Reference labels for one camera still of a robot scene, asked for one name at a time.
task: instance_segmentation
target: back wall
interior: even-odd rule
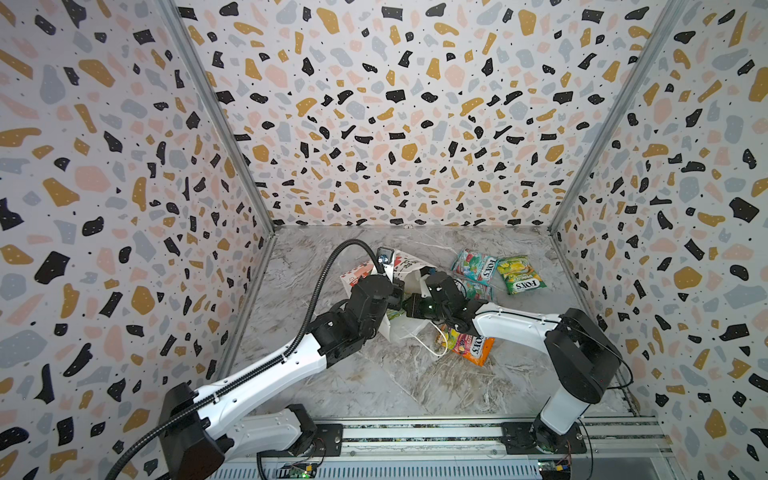
[[[549,223],[664,2],[317,5],[179,3],[278,225]]]

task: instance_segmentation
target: white string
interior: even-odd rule
[[[420,339],[419,337],[417,337],[416,335],[411,335],[411,336],[412,336],[413,338],[415,338],[417,342],[421,343],[421,344],[422,344],[422,346],[423,346],[424,348],[426,348],[426,349],[427,349],[427,352],[430,352],[432,355],[434,355],[434,356],[436,356],[436,357],[440,358],[440,357],[442,357],[443,355],[445,355],[446,353],[448,353],[448,337],[447,337],[447,336],[445,336],[445,332],[443,332],[442,330],[440,330],[440,327],[438,327],[438,326],[437,326],[437,325],[435,325],[434,323],[432,323],[432,322],[429,322],[429,325],[432,325],[433,327],[435,327],[435,330],[437,330],[438,332],[440,332],[440,335],[442,335],[442,341],[445,343],[445,350],[443,350],[443,352],[442,352],[442,353],[435,353],[435,352],[433,352],[433,351],[432,351],[432,349],[430,349],[430,348],[429,348],[427,345],[425,345],[425,344],[424,344],[424,342],[422,342],[422,341],[421,341],[421,339]]]

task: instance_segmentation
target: black cable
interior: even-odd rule
[[[201,399],[199,402],[196,402],[181,412],[178,412],[176,415],[170,417],[164,424],[158,425],[154,427],[152,430],[144,434],[140,439],[138,439],[133,445],[131,445],[123,455],[121,455],[120,458],[112,465],[112,468],[110,468],[109,473],[107,473],[107,476],[104,477],[104,480],[115,480],[118,475],[120,475],[120,472],[125,468],[125,466],[128,464],[128,462],[131,461],[131,459],[136,455],[143,447],[145,447],[149,442],[152,441],[155,437],[160,435],[165,430],[169,429],[170,427],[176,425],[181,419],[186,417],[187,415],[190,415],[191,413],[196,412],[199,409],[202,409],[204,406],[208,405],[209,403],[212,403],[215,399],[220,398],[222,396],[225,396],[227,393],[231,392],[232,390],[236,389],[237,387],[243,385],[244,383],[250,381],[251,379],[257,377],[258,375],[266,372],[267,370],[271,369],[278,363],[282,363],[284,359],[288,356],[290,356],[291,353],[296,351],[296,348],[299,346],[299,343],[301,343],[302,339],[306,335],[306,331],[310,327],[310,321],[312,320],[312,315],[315,313],[315,306],[317,305],[317,300],[320,297],[320,291],[323,289],[323,284],[326,282],[326,277],[328,277],[328,272],[331,270],[331,266],[333,265],[333,262],[336,260],[336,258],[339,256],[340,253],[350,245],[358,245],[362,247],[363,250],[366,251],[368,256],[371,258],[371,261],[373,262],[373,265],[376,267],[376,271],[380,274],[384,274],[384,266],[379,262],[379,259],[376,258],[376,255],[373,253],[373,250],[371,250],[371,247],[362,240],[356,239],[356,238],[350,238],[349,240],[344,240],[342,243],[337,246],[333,252],[331,252],[330,257],[328,257],[328,260],[326,261],[325,266],[323,267],[323,271],[320,273],[320,276],[317,279],[317,284],[315,285],[315,290],[312,293],[312,298],[310,299],[310,305],[306,309],[306,315],[304,316],[304,321],[301,324],[301,328],[299,329],[299,333],[296,334],[296,338],[293,339],[291,344],[288,346],[285,352],[283,352],[282,355],[278,355],[274,357],[273,359],[265,362],[263,365],[251,370],[250,372],[246,373],[245,375],[241,376],[238,379],[235,379],[231,383],[227,384],[226,386],[218,389],[215,393],[205,397],[204,399]]]
[[[321,439],[320,437],[317,438],[323,443],[323,457],[320,459],[320,463],[317,464],[315,468],[320,468],[320,466],[323,464],[324,461],[326,461],[326,453],[328,452],[328,447],[326,447],[326,441]]]
[[[584,480],[589,480],[590,478],[592,478],[592,472],[594,471],[594,450],[592,449],[592,440],[589,438],[589,432],[587,432],[587,427],[584,425],[584,422],[582,422],[581,419],[578,419],[578,422],[581,423],[581,427],[584,429],[584,434],[587,436],[587,442],[589,442],[589,454],[590,454],[589,476],[584,479]]]
[[[555,322],[554,320],[544,320],[544,321],[547,322],[547,323],[557,323],[558,325],[560,324],[560,322]],[[630,386],[630,385],[632,385],[634,383],[634,374],[632,373],[632,369],[629,368],[629,365],[616,352],[614,352],[613,350],[609,349],[607,346],[603,345],[602,343],[600,343],[597,340],[595,340],[594,338],[592,338],[584,330],[576,329],[572,325],[568,325],[568,326],[571,327],[572,329],[576,330],[577,332],[579,332],[581,335],[586,336],[587,338],[589,338],[593,342],[597,343],[603,350],[607,350],[611,355],[615,356],[619,360],[619,362],[623,363],[624,366],[627,367],[627,370],[629,370],[629,382],[627,382],[627,383],[625,383],[623,385],[609,386],[609,387],[606,388],[606,390],[624,389],[624,388],[627,388],[628,386]]]
[[[266,480],[266,474],[264,473],[264,465],[261,465],[261,453],[256,454],[256,468],[259,470],[259,478]]]

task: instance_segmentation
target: wall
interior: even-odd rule
[[[688,477],[765,478],[768,3],[689,3],[557,238]]]
[[[154,4],[0,13],[0,477],[103,478],[214,374],[263,234]]]
[[[276,224],[547,224],[666,2],[179,2]]]

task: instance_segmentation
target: black motor housing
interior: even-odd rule
[[[395,283],[392,285],[383,275],[368,275],[352,287],[349,300],[310,323],[309,333],[320,344],[318,353],[326,357],[328,368],[358,352],[366,340],[376,336],[392,298],[398,291],[402,295],[402,281]]]
[[[168,390],[157,424],[164,424],[191,406],[195,395],[186,383]],[[200,420],[195,412],[160,434],[160,444],[171,478],[204,480],[216,473],[224,463],[224,453],[231,448],[232,441],[226,436],[220,439],[221,442],[213,440],[205,431],[209,425]]]
[[[560,383],[582,402],[599,403],[616,375],[621,353],[581,310],[570,308],[560,319],[544,340]]]

